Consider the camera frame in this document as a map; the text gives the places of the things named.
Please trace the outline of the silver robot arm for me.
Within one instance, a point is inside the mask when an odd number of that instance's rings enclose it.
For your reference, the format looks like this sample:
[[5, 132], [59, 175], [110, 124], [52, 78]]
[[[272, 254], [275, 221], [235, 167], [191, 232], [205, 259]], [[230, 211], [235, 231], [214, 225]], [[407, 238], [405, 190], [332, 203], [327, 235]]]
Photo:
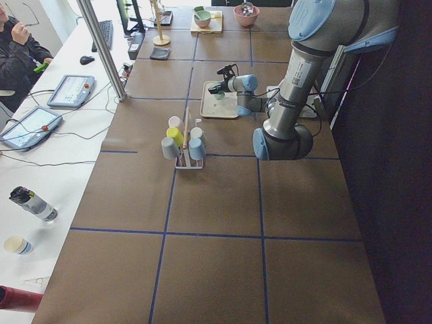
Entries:
[[394, 42], [399, 25], [399, 1], [298, 1], [290, 15], [292, 52], [278, 93], [260, 99], [255, 76], [235, 76], [229, 67], [218, 72], [222, 82], [212, 95], [237, 94], [238, 113], [266, 112], [262, 128], [253, 133], [253, 148], [261, 160], [295, 160], [313, 147], [310, 131], [297, 122], [323, 61], [342, 45], [346, 52], [375, 51]]

